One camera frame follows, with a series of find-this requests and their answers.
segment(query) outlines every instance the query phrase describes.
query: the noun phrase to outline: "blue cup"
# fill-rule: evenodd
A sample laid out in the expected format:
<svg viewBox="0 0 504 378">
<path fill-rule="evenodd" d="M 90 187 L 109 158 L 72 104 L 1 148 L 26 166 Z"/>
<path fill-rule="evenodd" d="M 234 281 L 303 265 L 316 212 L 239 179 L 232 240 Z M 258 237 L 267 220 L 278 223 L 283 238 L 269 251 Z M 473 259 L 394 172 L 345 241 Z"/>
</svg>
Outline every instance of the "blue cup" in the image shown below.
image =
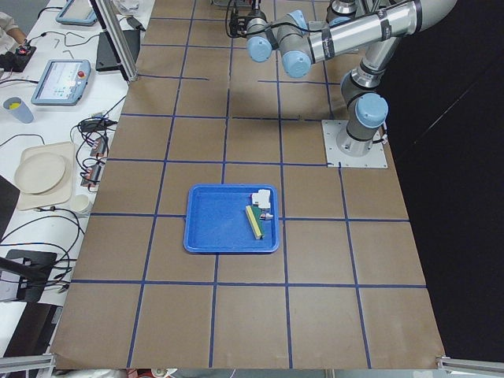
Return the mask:
<svg viewBox="0 0 504 378">
<path fill-rule="evenodd" d="M 33 121 L 32 111 L 19 97 L 11 97 L 5 100 L 3 107 L 24 124 L 29 124 Z"/>
</svg>

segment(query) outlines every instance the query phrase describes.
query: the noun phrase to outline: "device screen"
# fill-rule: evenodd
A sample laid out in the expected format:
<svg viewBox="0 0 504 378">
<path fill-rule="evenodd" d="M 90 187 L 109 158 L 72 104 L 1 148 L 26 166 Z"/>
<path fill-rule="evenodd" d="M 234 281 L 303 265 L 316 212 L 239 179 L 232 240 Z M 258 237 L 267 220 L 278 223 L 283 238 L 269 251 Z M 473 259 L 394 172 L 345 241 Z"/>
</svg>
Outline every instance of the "device screen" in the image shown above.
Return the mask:
<svg viewBox="0 0 504 378">
<path fill-rule="evenodd" d="M 55 61 L 47 71 L 43 88 L 38 98 L 46 100 L 66 100 L 76 86 L 80 62 Z"/>
<path fill-rule="evenodd" d="M 92 11 L 88 0 L 74 0 L 63 16 L 74 20 L 86 20 Z"/>
</svg>

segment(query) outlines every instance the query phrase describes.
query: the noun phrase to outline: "white table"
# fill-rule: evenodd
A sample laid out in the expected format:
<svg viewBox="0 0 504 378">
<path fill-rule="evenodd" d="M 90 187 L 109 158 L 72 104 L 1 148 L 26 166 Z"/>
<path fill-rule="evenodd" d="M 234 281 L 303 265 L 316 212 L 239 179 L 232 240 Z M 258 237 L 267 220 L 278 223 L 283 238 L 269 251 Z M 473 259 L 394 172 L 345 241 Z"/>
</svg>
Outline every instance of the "white table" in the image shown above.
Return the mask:
<svg viewBox="0 0 504 378">
<path fill-rule="evenodd" d="M 63 6 L 65 0 L 51 0 L 48 6 Z M 143 0 L 140 2 L 138 11 L 135 12 L 137 18 L 146 28 L 154 0 Z M 97 35 L 102 31 L 100 24 L 97 22 L 91 27 L 80 27 L 75 25 L 63 25 L 55 21 L 57 13 L 47 10 L 42 13 L 34 28 L 28 35 L 28 39 L 34 38 L 43 32 L 54 31 L 60 33 L 74 32 L 82 35 L 81 39 L 74 35 L 67 37 L 68 44 L 76 44 L 84 42 L 93 35 Z M 126 20 L 122 20 L 120 25 L 123 29 L 129 29 Z M 63 36 L 49 33 L 45 37 L 34 39 L 31 43 L 37 47 L 35 55 L 28 63 L 26 69 L 21 73 L 14 73 L 12 79 L 28 79 L 39 80 L 43 73 L 46 63 L 50 59 L 87 59 L 91 63 L 92 73 L 89 79 L 87 88 L 83 97 L 75 106 L 34 106 L 30 103 L 35 84 L 32 83 L 6 83 L 0 85 L 0 103 L 10 97 L 17 96 L 23 99 L 33 112 L 34 120 L 30 124 L 22 124 L 14 117 L 10 116 L 2 107 L 0 109 L 0 143 L 3 143 L 8 138 L 16 134 L 39 134 L 44 139 L 46 144 L 68 142 L 70 140 L 70 129 L 80 120 L 88 118 L 93 113 L 102 112 L 110 109 L 117 101 L 126 95 L 128 84 L 123 80 L 119 71 L 113 72 L 96 72 L 96 51 L 98 47 L 98 37 L 94 37 L 82 46 L 67 47 L 64 44 Z M 119 104 L 108 117 L 112 120 L 118 120 L 122 103 Z M 74 140 L 77 146 L 82 143 L 79 132 L 74 133 Z M 17 166 L 20 163 L 21 153 L 29 147 L 40 146 L 42 141 L 36 136 L 19 136 L 8 142 L 3 147 L 0 147 L 0 174 L 10 182 L 13 182 L 13 176 Z M 89 157 L 90 148 L 84 146 L 80 153 L 80 161 Z M 86 194 L 94 200 L 94 196 L 85 187 L 80 186 L 79 168 L 74 162 L 74 184 L 73 195 Z M 68 203 L 60 204 L 59 207 L 68 208 Z M 57 215 L 68 216 L 65 212 L 54 213 Z M 32 221 L 36 218 L 45 216 L 49 213 L 39 213 L 33 210 L 19 211 L 15 210 L 12 219 L 7 228 L 7 232 L 14 228 Z M 83 229 L 86 229 L 87 218 L 80 218 L 80 223 Z M 5 243 L 26 243 L 26 242 L 45 242 L 54 243 L 63 247 L 68 247 L 72 244 L 76 235 L 76 226 L 62 219 L 45 219 L 35 222 L 33 225 L 23 228 L 10 236 Z M 82 237 L 70 252 L 71 258 L 77 258 L 82 243 Z M 7 252 L 14 247 L 0 246 L 0 256 L 5 257 Z M 61 251 L 50 246 L 22 246 L 19 249 L 40 250 L 49 252 L 58 252 L 61 256 Z M 57 275 L 61 271 L 53 270 L 51 277 Z M 69 273 L 65 280 L 69 280 L 72 273 Z M 66 293 L 58 293 L 55 290 L 45 290 L 40 299 L 42 303 L 50 303 L 63 306 Z M 0 303 L 0 356 L 5 353 L 7 345 L 13 335 L 20 315 L 23 312 L 25 304 L 23 302 Z"/>
</svg>

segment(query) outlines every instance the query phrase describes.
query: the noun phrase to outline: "person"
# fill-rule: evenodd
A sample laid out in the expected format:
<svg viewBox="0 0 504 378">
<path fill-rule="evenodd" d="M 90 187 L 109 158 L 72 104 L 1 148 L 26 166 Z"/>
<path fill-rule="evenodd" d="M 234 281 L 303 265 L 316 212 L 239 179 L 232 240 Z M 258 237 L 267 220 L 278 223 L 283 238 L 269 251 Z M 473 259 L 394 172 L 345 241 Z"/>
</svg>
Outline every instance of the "person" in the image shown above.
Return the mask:
<svg viewBox="0 0 504 378">
<path fill-rule="evenodd" d="M 25 39 L 26 35 L 16 25 L 16 21 L 8 14 L 0 12 L 0 54 L 14 52 Z"/>
</svg>

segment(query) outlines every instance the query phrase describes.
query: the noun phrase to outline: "white round plate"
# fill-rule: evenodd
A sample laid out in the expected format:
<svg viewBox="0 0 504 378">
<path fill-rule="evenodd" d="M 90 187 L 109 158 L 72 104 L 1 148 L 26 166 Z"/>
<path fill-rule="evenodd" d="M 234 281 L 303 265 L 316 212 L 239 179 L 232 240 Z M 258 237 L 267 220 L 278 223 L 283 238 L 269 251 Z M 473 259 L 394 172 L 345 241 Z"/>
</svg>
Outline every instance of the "white round plate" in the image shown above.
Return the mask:
<svg viewBox="0 0 504 378">
<path fill-rule="evenodd" d="M 65 174 L 65 159 L 51 152 L 33 155 L 23 161 L 14 173 L 20 191 L 36 195 L 52 189 Z"/>
</svg>

